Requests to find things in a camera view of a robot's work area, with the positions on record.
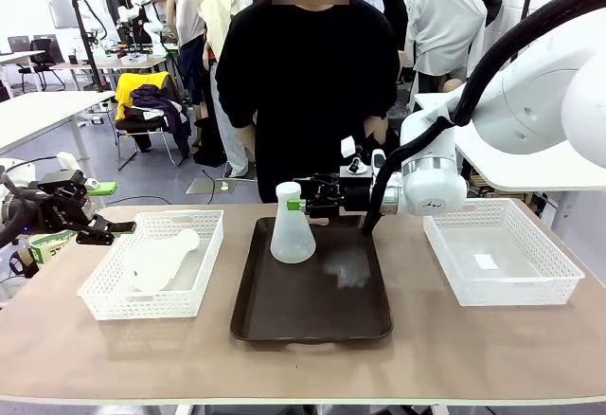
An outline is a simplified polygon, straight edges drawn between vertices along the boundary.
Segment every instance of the chair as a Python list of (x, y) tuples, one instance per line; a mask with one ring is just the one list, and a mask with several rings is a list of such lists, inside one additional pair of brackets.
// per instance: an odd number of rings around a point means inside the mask
[[(122, 78), (126, 75), (135, 76), (137, 74), (123, 74), (120, 77), (120, 81), (118, 81), (118, 89), (120, 88), (120, 82)], [(171, 75), (167, 75), (164, 80), (163, 88), (166, 88), (168, 91), (168, 98), (174, 102), (181, 104), (182, 110), (181, 113), (187, 116), (187, 107), (183, 101), (183, 98), (179, 94), (179, 90), (174, 82), (174, 79)], [(146, 153), (148, 148), (152, 146), (152, 142), (150, 140), (150, 135), (160, 134), (164, 140), (164, 144), (167, 148), (167, 152), (169, 153), (170, 162), (176, 166), (180, 167), (183, 161), (186, 160), (186, 157), (183, 157), (181, 162), (178, 164), (175, 162), (172, 157), (172, 153), (170, 152), (169, 143), (167, 142), (166, 134), (169, 134), (169, 129), (166, 124), (166, 121), (163, 117), (154, 118), (151, 120), (141, 121), (137, 119), (123, 118), (116, 121), (116, 136), (117, 136), (117, 163), (118, 163), (118, 171), (124, 169), (124, 167), (133, 160), (133, 158), (138, 154), (139, 147), (141, 148), (142, 153)], [(120, 146), (120, 138), (132, 136), (135, 140), (134, 153), (127, 157), (124, 161), (122, 161), (122, 153)]]
[[(57, 80), (63, 85), (63, 89), (65, 89), (65, 83), (61, 80), (61, 78), (57, 75), (55, 71), (50, 69), (50, 66), (54, 66), (56, 63), (53, 60), (52, 55), (50, 54), (50, 45), (52, 40), (50, 39), (34, 39), (29, 49), (30, 50), (43, 50), (45, 53), (41, 53), (39, 55), (34, 55), (31, 58), (31, 61), (34, 63), (34, 73), (40, 79), (40, 83), (42, 84), (43, 91), (46, 91), (48, 84), (46, 83), (45, 72), (52, 72), (53, 75), (57, 78)], [(19, 74), (21, 74), (21, 84), (23, 93), (26, 92), (26, 84), (25, 84), (25, 75), (32, 74), (31, 69), (29, 67), (19, 66)]]

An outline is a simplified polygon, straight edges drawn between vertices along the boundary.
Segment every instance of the grey floor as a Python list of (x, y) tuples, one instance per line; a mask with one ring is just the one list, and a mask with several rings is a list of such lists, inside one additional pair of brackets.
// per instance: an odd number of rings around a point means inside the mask
[[(405, 105), (406, 99), (400, 98), (397, 108)], [(164, 197), (176, 205), (200, 205), (210, 201), (209, 195), (188, 195), (187, 188), (195, 178), (204, 178), (202, 169), (214, 177), (223, 175), (223, 168), (204, 168), (189, 159), (182, 167), (176, 168), (170, 164), (161, 137), (152, 139), (153, 150), (140, 154), (123, 171), (118, 172), (117, 153), (113, 132), (108, 124), (87, 125), (81, 128), (82, 136), (91, 154), (91, 164), (99, 180), (117, 181), (118, 191), (106, 202), (112, 202), (137, 195), (152, 195)], [(131, 149), (133, 142), (125, 139), (125, 147)], [(176, 153), (176, 146), (169, 139), (171, 149)], [(21, 147), (0, 157), (15, 157), (32, 159), (58, 152), (77, 153), (76, 144), (69, 126), (62, 126), (46, 135), (42, 135)], [(38, 176), (58, 168), (53, 161), (43, 161), (37, 164)], [(216, 194), (212, 203), (241, 204), (258, 203), (257, 185), (239, 182), (232, 194)], [(138, 199), (124, 202), (121, 205), (161, 205), (163, 202), (154, 199)], [(163, 415), (172, 415), (174, 406), (163, 407)], [(598, 415), (606, 414), (606, 404), (582, 406), (539, 406), (539, 407), (493, 407), (497, 415)], [(0, 402), (0, 415), (131, 415), (141, 414), (138, 407), (94, 407), (94, 406), (50, 406), (32, 405), (11, 402)], [(483, 407), (451, 407), (453, 415), (491, 415)]]

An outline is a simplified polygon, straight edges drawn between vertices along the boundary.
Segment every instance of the gray pants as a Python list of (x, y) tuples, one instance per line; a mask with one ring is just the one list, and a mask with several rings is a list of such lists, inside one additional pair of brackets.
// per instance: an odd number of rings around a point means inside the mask
[(215, 106), (219, 134), (227, 155), (227, 162), (232, 168), (231, 176), (244, 176), (248, 173), (248, 156), (244, 144), (238, 137), (238, 132), (231, 125), (229, 117), (219, 102), (219, 90), (217, 89), (217, 64), (210, 66), (210, 90), (212, 102)]

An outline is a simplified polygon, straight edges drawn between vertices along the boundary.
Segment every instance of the desk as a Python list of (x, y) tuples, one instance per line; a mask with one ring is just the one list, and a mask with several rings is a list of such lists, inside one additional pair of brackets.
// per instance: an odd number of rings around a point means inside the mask
[[(112, 80), (112, 88), (116, 89), (116, 77), (119, 77), (119, 75), (116, 75), (116, 73), (114, 72), (116, 71), (126, 71), (129, 69), (132, 70), (136, 70), (136, 71), (141, 71), (141, 70), (152, 70), (154, 69), (156, 66), (159, 66), (160, 64), (164, 63), (165, 64), (165, 68), (166, 67), (166, 57), (149, 57), (148, 60), (144, 63), (141, 64), (122, 64), (122, 61), (120, 60), (111, 60), (111, 61), (107, 61), (107, 62), (101, 62), (101, 61), (97, 61), (96, 60), (96, 64), (97, 64), (97, 69), (99, 71), (108, 71), (107, 72), (107, 76)], [(78, 77), (76, 76), (76, 71), (92, 71), (93, 68), (91, 67), (90, 64), (84, 64), (83, 62), (79, 62), (78, 64), (71, 64), (71, 63), (61, 63), (61, 64), (56, 64), (54, 66), (51, 66), (52, 70), (56, 70), (56, 71), (61, 71), (61, 70), (66, 70), (66, 71), (70, 71), (72, 74), (72, 79), (74, 80), (74, 83), (76, 84), (76, 87), (78, 88), (78, 90), (80, 91), (80, 84), (78, 83)]]
[[(446, 95), (417, 95), (416, 100), (427, 109), (443, 103)], [(455, 142), (458, 150), (494, 188), (526, 192), (563, 191), (553, 223), (554, 230), (562, 227), (578, 191), (606, 187), (606, 169), (582, 157), (568, 141), (534, 154), (503, 153), (486, 143), (470, 123), (455, 129)]]
[(606, 290), (587, 275), (565, 306), (463, 308), (412, 216), (374, 239), (394, 320), (378, 342), (253, 346), (229, 324), (253, 228), (276, 206), (222, 209), (224, 239), (196, 318), (96, 322), (76, 293), (108, 252), (69, 244), (0, 312), (0, 398), (85, 405), (546, 405), (606, 400)]
[(38, 76), (36, 75), (36, 71), (34, 71), (34, 63), (31, 61), (32, 56), (40, 55), (41, 53), (45, 53), (43, 50), (31, 50), (28, 52), (15, 52), (11, 55), (0, 55), (0, 81), (7, 87), (7, 91), (9, 92), (9, 96), (11, 99), (15, 97), (12, 89), (10, 88), (9, 75), (5, 70), (5, 66), (7, 64), (21, 64), (27, 63), (29, 65), (29, 69), (31, 69), (31, 73), (34, 76), (34, 82), (36, 83), (36, 89), (38, 92), (42, 91), (42, 86), (40, 85), (40, 81), (38, 80)]
[[(115, 94), (113, 91), (31, 93), (0, 102), (0, 154), (69, 122), (86, 175), (94, 177), (75, 115)], [(100, 197), (97, 203), (102, 204)]]

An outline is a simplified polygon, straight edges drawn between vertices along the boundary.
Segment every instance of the white plastic bottle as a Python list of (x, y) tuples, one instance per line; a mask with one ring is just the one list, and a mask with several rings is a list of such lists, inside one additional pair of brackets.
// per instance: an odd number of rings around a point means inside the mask
[(276, 225), (272, 237), (272, 255), (284, 263), (301, 263), (315, 252), (315, 239), (302, 211), (289, 211), (289, 200), (301, 198), (298, 183), (282, 183), (276, 188), (278, 201)]

